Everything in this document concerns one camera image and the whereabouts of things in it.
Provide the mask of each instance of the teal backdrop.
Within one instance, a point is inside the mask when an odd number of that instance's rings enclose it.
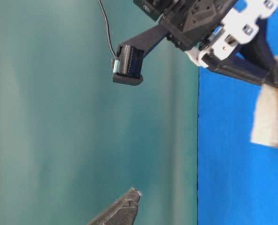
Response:
[[[114,46],[155,25],[103,2]],[[0,0],[0,225],[85,225],[131,186],[136,225],[197,224],[198,69],[163,41],[130,87],[110,59],[96,0]]]

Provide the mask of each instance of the black wire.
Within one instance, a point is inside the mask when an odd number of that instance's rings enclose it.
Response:
[[[106,24],[106,31],[107,31],[107,40],[108,40],[108,45],[110,47],[110,50],[111,50],[111,53],[113,55],[113,57],[115,59],[117,59],[117,56],[113,50],[113,47],[112,47],[112,43],[111,43],[111,37],[110,37],[110,30],[109,30],[109,22],[108,22],[108,18],[107,18],[107,15],[106,15],[106,12],[105,12],[105,9],[103,8],[103,5],[102,5],[102,0],[98,0],[98,3],[101,7],[101,10],[102,10],[102,16],[103,16],[103,19],[105,21],[105,24]]]

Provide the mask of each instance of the white bracket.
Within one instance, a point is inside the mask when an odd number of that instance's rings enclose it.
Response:
[[[278,8],[278,0],[244,0],[247,6],[239,12],[232,8],[221,21],[221,28],[211,35],[210,44],[199,51],[197,47],[186,51],[189,58],[197,66],[208,67],[202,60],[210,51],[220,59],[226,59],[238,44],[244,45],[254,39],[259,32],[256,21],[267,19]]]

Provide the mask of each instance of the white foam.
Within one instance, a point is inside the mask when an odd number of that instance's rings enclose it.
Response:
[[[257,99],[251,142],[278,144],[278,98],[275,88],[264,84]]]

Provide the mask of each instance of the blue surface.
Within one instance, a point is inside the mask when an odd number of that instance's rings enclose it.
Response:
[[[278,10],[268,41],[278,55]],[[278,149],[249,142],[259,90],[200,71],[199,225],[278,225]]]

